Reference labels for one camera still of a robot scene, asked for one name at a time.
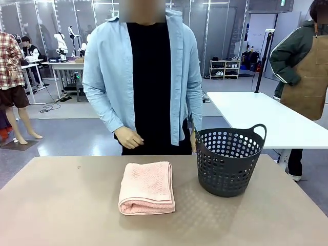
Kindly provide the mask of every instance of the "green jacket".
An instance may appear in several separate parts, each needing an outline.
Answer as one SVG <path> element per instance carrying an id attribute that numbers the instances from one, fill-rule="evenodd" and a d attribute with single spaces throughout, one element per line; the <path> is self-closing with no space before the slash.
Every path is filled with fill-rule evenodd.
<path id="1" fill-rule="evenodd" d="M 328 35 L 327 26 L 318 25 L 318 29 L 319 35 Z M 281 98 L 284 84 L 294 86 L 300 82 L 301 77 L 293 67 L 299 64 L 311 50 L 314 35 L 314 22 L 307 20 L 271 52 L 271 68 L 280 80 L 275 90 L 276 97 Z"/>

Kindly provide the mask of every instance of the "hand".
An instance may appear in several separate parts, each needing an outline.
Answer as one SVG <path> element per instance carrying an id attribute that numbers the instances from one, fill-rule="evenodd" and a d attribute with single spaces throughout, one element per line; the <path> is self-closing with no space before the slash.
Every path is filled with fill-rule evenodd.
<path id="1" fill-rule="evenodd" d="M 191 135 L 190 135 L 190 142 L 191 142 L 191 149 L 193 151 L 193 153 L 197 152 L 197 148 L 196 148 L 196 132 L 192 131 Z"/>
<path id="2" fill-rule="evenodd" d="M 144 145 L 144 140 L 139 136 L 138 133 L 132 131 L 127 127 L 120 127 L 114 131 L 118 141 L 125 147 L 135 149 L 139 145 Z"/>
<path id="3" fill-rule="evenodd" d="M 18 78 L 16 71 L 9 71 L 9 75 L 12 79 L 17 79 Z"/>

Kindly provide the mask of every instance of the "beige tabletop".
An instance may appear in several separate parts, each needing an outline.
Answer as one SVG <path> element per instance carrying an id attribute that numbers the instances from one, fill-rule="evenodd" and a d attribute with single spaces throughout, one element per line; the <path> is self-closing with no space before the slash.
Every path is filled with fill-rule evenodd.
<path id="1" fill-rule="evenodd" d="M 124 216 L 129 162 L 173 165 L 176 212 Z M 198 183 L 195 156 L 67 156 L 31 160 L 0 190 L 1 246 L 323 246 L 328 218 L 262 155 L 248 189 L 220 198 Z"/>

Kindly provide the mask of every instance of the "white shelving unit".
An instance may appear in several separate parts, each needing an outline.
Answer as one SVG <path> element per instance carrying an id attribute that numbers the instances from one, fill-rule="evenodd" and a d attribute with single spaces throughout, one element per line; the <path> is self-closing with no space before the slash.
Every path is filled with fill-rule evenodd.
<path id="1" fill-rule="evenodd" d="M 213 68 L 213 64 L 218 64 L 221 68 Z M 229 65 L 237 64 L 237 68 L 230 68 Z M 239 77 L 240 61 L 239 60 L 210 60 L 210 79 L 211 78 L 222 78 L 226 77 Z M 229 71 L 234 71 L 237 74 L 227 74 Z M 217 72 L 223 72 L 223 75 L 216 75 Z"/>

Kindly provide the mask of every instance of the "white wall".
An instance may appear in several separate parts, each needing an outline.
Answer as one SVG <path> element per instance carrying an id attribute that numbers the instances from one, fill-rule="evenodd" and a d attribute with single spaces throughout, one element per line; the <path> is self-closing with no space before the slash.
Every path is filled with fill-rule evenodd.
<path id="1" fill-rule="evenodd" d="M 251 14 L 250 28 L 248 31 L 248 44 L 250 48 L 254 46 L 254 51 L 263 51 L 260 59 L 263 57 L 264 47 L 266 42 L 264 40 L 265 30 L 267 28 L 275 27 L 276 14 Z"/>
<path id="2" fill-rule="evenodd" d="M 313 0 L 294 0 L 293 12 L 300 11 L 301 12 L 301 22 L 306 19 L 310 19 L 310 15 L 308 14 L 310 5 Z"/>

